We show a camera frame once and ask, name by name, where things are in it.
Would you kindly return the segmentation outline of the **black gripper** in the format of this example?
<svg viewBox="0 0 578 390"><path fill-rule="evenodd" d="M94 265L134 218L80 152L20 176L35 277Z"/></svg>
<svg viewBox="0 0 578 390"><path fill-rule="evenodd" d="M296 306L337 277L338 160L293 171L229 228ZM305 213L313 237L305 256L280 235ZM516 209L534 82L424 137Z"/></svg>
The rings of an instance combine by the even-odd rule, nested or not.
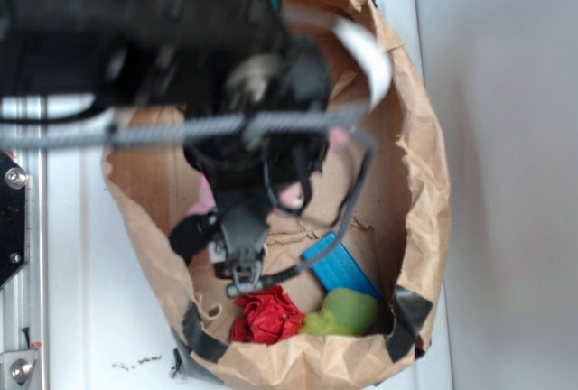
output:
<svg viewBox="0 0 578 390"><path fill-rule="evenodd" d="M169 236L186 264L208 250L215 275L230 282L228 297L255 293L294 277L294 269L265 275L267 221L276 209L301 215L312 199L310 176L329 150L328 133L313 125L325 113L331 76L320 49L300 44L285 55L240 62L219 93L219 114L240 114L239 130L186 144L188 164L208 180L217 207L187 216ZM304 204L289 209L282 190L297 183Z"/></svg>

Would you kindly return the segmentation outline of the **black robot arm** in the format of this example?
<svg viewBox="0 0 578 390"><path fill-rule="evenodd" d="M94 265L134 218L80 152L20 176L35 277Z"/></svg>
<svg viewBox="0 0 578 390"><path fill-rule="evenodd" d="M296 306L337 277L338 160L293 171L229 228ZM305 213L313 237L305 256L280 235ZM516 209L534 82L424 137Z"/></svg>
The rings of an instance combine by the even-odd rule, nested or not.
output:
<svg viewBox="0 0 578 390"><path fill-rule="evenodd" d="M264 275L267 217L303 213L329 146L328 66L281 12L281 0L1 0L1 93L91 95L64 124L184 107L176 138L214 202L171 247L185 261L213 251L231 297L261 291L296 275Z"/></svg>

